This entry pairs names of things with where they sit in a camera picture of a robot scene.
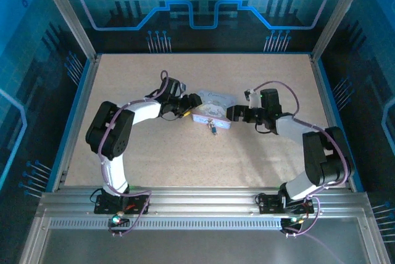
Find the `clear zip pouch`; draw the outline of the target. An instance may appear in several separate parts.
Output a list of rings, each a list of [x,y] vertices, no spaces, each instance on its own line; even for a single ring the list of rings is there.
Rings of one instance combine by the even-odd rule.
[[[236,105],[237,98],[231,94],[200,90],[197,95],[202,104],[192,111],[194,122],[205,125],[213,124],[216,128],[230,129],[231,121],[227,118],[227,109]]]

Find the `right LED circuit board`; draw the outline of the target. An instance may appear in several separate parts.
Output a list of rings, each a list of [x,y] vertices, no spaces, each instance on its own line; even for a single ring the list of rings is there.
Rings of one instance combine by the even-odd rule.
[[[302,217],[291,217],[291,218],[282,218],[281,219],[281,227],[282,228],[294,228],[300,229],[304,219]]]

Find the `led circuit board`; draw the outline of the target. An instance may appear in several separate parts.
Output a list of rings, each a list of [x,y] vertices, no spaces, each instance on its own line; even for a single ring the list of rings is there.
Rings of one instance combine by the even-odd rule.
[[[282,218],[281,219],[281,227],[282,228],[294,228],[300,229],[304,219],[302,217],[291,217],[291,218]]]
[[[118,212],[115,214],[108,223],[109,228],[118,228],[128,226],[130,220],[124,217],[124,213]]]

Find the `left LED circuit board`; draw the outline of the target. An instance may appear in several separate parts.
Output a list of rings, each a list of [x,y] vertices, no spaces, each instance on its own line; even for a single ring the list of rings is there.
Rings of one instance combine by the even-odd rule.
[[[128,226],[130,220],[124,217],[124,213],[118,212],[115,214],[108,223],[109,228],[118,228]]]

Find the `grey metal panel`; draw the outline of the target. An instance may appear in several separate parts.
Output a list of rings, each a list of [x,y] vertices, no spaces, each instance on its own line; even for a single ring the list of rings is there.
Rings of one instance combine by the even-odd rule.
[[[373,226],[360,217],[322,218],[286,236],[243,229],[140,229],[113,237],[80,220],[36,218],[14,264],[393,264]]]

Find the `aluminium side rail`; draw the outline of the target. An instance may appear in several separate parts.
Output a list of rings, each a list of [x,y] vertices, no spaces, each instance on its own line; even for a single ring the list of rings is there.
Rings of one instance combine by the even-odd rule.
[[[95,61],[87,60],[86,62],[52,166],[46,192],[56,192],[61,184],[62,176],[67,175],[100,60],[99,54]]]
[[[312,67],[312,71],[315,77],[316,85],[318,88],[318,92],[322,101],[323,109],[325,112],[325,116],[327,119],[327,122],[330,126],[337,126],[339,127],[346,140],[346,145],[347,148],[349,149],[349,153],[351,154],[351,160],[354,164],[354,174],[352,178],[348,179],[348,183],[350,185],[350,188],[354,192],[364,192],[365,189],[362,185],[361,178],[357,169],[357,165],[350,147],[349,140],[346,136],[346,132],[343,127],[343,123],[340,118],[340,114],[338,111],[338,108],[336,106],[335,98],[332,93],[332,89],[328,80],[328,77],[326,75],[325,69],[323,67],[321,59],[318,60],[313,60],[313,55],[310,54],[310,64]]]

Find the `aluminium front rail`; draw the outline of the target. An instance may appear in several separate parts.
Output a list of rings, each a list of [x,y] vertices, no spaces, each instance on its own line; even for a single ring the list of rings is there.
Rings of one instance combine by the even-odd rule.
[[[93,217],[95,187],[66,186],[41,196],[37,217]],[[149,217],[257,217],[255,196],[275,188],[153,187]],[[368,195],[330,188],[317,196],[322,218],[372,217]]]

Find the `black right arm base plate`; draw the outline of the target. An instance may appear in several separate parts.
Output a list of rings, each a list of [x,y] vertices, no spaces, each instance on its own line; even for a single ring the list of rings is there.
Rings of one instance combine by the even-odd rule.
[[[290,200],[282,195],[271,195],[259,193],[255,196],[254,202],[259,208],[259,213],[263,214],[293,214],[312,215],[314,206],[311,200]]]

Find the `aluminium frame post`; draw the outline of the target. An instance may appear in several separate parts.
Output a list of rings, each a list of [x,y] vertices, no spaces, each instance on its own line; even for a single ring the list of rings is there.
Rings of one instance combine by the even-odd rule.
[[[339,24],[343,20],[344,16],[348,12],[353,0],[339,0],[326,23],[316,45],[312,51],[312,62],[318,64],[319,58],[321,58],[324,50],[331,41],[334,33],[336,32]]]
[[[90,62],[96,62],[98,55],[94,50],[91,41],[86,34],[76,12],[74,11],[69,0],[53,0],[60,14],[70,28],[74,38],[81,47],[81,50]]]

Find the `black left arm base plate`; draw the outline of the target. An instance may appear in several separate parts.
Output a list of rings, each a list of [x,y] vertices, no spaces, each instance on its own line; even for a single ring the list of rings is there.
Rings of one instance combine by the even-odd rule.
[[[126,215],[137,215],[142,211],[148,198],[148,195],[135,197],[109,196],[105,192],[97,196],[94,213],[114,215],[118,212],[123,212]]]

